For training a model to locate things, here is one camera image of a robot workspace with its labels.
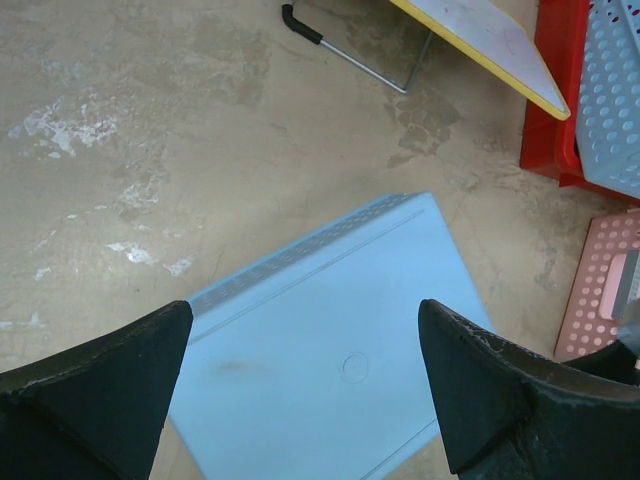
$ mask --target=red plastic basket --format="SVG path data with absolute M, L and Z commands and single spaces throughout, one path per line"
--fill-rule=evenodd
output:
M 582 173 L 576 120 L 589 8 L 589 0 L 540 0 L 535 43 L 572 114 L 559 121 L 529 102 L 520 166 L 558 180 L 561 187 L 576 186 L 640 205 L 636 198 L 587 182 Z

